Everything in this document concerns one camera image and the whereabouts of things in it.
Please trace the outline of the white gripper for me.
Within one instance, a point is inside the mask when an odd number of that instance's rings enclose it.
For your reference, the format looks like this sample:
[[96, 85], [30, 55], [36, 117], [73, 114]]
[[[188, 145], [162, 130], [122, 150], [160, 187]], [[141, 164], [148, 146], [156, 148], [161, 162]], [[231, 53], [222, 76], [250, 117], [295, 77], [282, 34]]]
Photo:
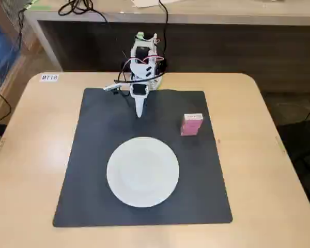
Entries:
[[130, 95], [135, 98], [135, 110], [137, 117], [140, 118], [143, 114], [144, 103], [149, 94], [148, 84], [144, 83], [131, 83]]

